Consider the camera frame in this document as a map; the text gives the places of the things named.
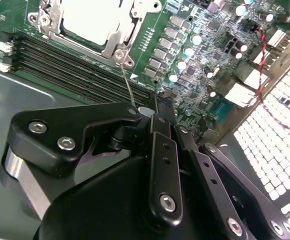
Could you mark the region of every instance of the black plastic bracket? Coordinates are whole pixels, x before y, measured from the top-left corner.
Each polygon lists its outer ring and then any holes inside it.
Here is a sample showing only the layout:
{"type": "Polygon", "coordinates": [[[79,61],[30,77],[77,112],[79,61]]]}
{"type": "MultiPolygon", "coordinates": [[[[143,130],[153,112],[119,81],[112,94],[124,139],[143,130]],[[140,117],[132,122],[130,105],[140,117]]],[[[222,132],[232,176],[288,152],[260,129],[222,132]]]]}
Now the black plastic bracket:
{"type": "Polygon", "coordinates": [[[227,193],[238,198],[243,205],[243,216],[257,239],[290,240],[287,218],[217,147],[205,144],[199,150],[210,157],[227,193]]]}
{"type": "Polygon", "coordinates": [[[92,141],[98,141],[99,136],[118,126],[136,126],[141,118],[138,110],[127,102],[24,111],[12,118],[7,142],[19,158],[61,177],[76,168],[92,141]],[[43,123],[46,131],[31,131],[29,125],[33,122],[43,123]],[[59,147],[62,137],[71,138],[74,148],[59,147]]]}
{"type": "Polygon", "coordinates": [[[185,128],[175,125],[174,129],[181,159],[185,161],[184,164],[191,176],[203,186],[220,231],[227,239],[253,239],[251,234],[248,235],[211,159],[199,152],[192,135],[185,128]]]}
{"type": "Polygon", "coordinates": [[[171,139],[170,122],[158,114],[151,117],[149,131],[145,216],[155,228],[174,227],[183,218],[177,144],[171,139]]]}

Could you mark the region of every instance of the metal wire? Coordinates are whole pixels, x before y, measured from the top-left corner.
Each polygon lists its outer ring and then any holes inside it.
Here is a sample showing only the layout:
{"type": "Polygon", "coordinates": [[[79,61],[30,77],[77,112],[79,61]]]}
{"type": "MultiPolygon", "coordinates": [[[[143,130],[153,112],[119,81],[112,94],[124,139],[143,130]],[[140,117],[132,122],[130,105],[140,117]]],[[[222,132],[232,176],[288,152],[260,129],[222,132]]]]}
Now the metal wire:
{"type": "Polygon", "coordinates": [[[121,73],[123,74],[123,77],[124,77],[126,85],[127,85],[127,89],[128,89],[129,96],[130,96],[130,102],[136,108],[134,95],[133,95],[129,80],[126,77],[126,73],[125,73],[125,69],[123,67],[123,64],[120,65],[120,69],[121,69],[121,73]]]}

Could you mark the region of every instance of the integrated circuit chip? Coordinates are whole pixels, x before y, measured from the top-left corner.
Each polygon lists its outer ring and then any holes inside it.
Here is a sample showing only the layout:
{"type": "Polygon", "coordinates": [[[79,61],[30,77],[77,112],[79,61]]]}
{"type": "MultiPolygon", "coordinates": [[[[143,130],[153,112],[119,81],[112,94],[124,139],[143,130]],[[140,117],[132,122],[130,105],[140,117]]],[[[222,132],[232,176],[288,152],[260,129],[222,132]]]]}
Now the integrated circuit chip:
{"type": "Polygon", "coordinates": [[[208,24],[208,27],[214,31],[217,31],[220,28],[220,26],[221,24],[214,19],[208,24]]]}
{"type": "Polygon", "coordinates": [[[221,57],[222,57],[222,55],[219,54],[218,52],[215,52],[215,54],[214,54],[214,56],[213,56],[213,58],[216,59],[216,60],[220,60],[221,57]]]}
{"type": "Polygon", "coordinates": [[[189,66],[188,68],[187,68],[187,71],[186,71],[186,73],[188,74],[188,75],[190,75],[190,76],[193,76],[194,75],[194,73],[195,73],[195,68],[194,67],[192,67],[192,66],[189,66]]]}
{"type": "Polygon", "coordinates": [[[180,28],[185,20],[180,18],[179,16],[173,15],[169,21],[171,24],[174,24],[175,26],[180,28]]]}
{"type": "Polygon", "coordinates": [[[156,75],[156,72],[153,71],[153,70],[151,70],[151,69],[149,69],[149,68],[145,68],[145,70],[144,70],[144,74],[145,74],[146,76],[149,76],[150,78],[154,78],[155,75],[156,75]]]}
{"type": "Polygon", "coordinates": [[[163,38],[163,37],[159,40],[158,44],[166,49],[170,49],[172,46],[172,42],[170,40],[167,40],[166,38],[163,38]]]}
{"type": "Polygon", "coordinates": [[[150,59],[148,62],[148,65],[154,69],[159,69],[161,64],[162,63],[160,61],[157,61],[155,59],[150,59]]]}
{"type": "Polygon", "coordinates": [[[166,27],[164,34],[172,39],[174,39],[176,37],[176,35],[178,34],[178,31],[176,31],[174,28],[171,27],[166,27]]]}
{"type": "Polygon", "coordinates": [[[164,59],[166,57],[166,52],[164,52],[163,50],[159,49],[159,48],[156,48],[154,50],[154,56],[158,59],[164,59]]]}

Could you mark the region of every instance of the metal linkage arm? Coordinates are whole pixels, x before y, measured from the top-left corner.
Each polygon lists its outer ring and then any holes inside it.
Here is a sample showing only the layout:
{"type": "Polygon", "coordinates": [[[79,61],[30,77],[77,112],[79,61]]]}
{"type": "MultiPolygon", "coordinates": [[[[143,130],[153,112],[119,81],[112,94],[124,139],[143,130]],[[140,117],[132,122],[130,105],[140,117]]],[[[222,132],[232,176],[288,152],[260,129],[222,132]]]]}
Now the metal linkage arm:
{"type": "Polygon", "coordinates": [[[242,205],[240,217],[258,240],[290,240],[287,218],[217,147],[205,144],[199,150],[211,159],[227,193],[242,205]]]}
{"type": "Polygon", "coordinates": [[[224,237],[236,240],[255,239],[244,227],[211,159],[199,152],[193,137],[185,128],[180,125],[175,125],[174,128],[178,138],[180,158],[191,176],[203,186],[215,222],[224,237]]]}

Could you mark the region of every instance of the silver metal bracket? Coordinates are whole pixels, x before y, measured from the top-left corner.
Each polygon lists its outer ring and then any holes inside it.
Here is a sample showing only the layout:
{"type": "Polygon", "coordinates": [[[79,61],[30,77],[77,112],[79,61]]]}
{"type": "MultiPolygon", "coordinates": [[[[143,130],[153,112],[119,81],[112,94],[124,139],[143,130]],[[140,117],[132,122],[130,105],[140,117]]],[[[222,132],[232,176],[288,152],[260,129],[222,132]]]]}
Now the silver metal bracket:
{"type": "Polygon", "coordinates": [[[101,52],[86,47],[61,33],[64,8],[61,0],[40,0],[38,12],[29,12],[27,20],[36,27],[43,37],[54,40],[87,57],[111,67],[131,69],[135,62],[129,56],[133,43],[141,29],[147,13],[162,10],[160,0],[123,0],[119,8],[119,25],[107,38],[105,49],[101,52]]]}

